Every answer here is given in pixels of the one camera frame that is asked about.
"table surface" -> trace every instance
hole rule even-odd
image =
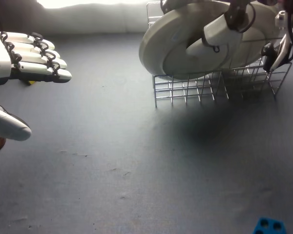
[[[0,86],[33,131],[0,151],[0,234],[293,234],[293,66],[276,101],[155,109],[142,36],[50,38],[69,83]]]

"bright light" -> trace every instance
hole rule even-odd
[[[44,8],[62,8],[66,6],[73,6],[78,4],[90,4],[90,3],[98,3],[98,4],[136,4],[141,2],[146,2],[146,0],[37,0]]]

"white wall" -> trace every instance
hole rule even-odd
[[[0,0],[0,21],[6,31],[43,35],[145,32],[147,2],[46,9],[36,0]]]

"dish rack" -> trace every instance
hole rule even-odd
[[[147,4],[147,21],[151,27],[159,18],[163,16],[160,2],[149,2]],[[281,40],[282,37],[270,40]],[[252,43],[253,40],[242,41],[242,43]],[[187,104],[189,98],[196,98],[199,102],[205,97],[212,98],[222,96],[226,99],[234,97],[258,97],[263,90],[270,89],[274,97],[278,94],[292,63],[287,63],[273,72],[267,73],[263,69],[265,57],[261,57],[256,62],[245,67],[220,69],[214,71],[204,71],[200,73],[158,75],[152,76],[155,107],[158,100],[170,100],[183,98]]]

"blue object with holes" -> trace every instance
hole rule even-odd
[[[253,234],[286,234],[283,222],[271,218],[260,218]]]

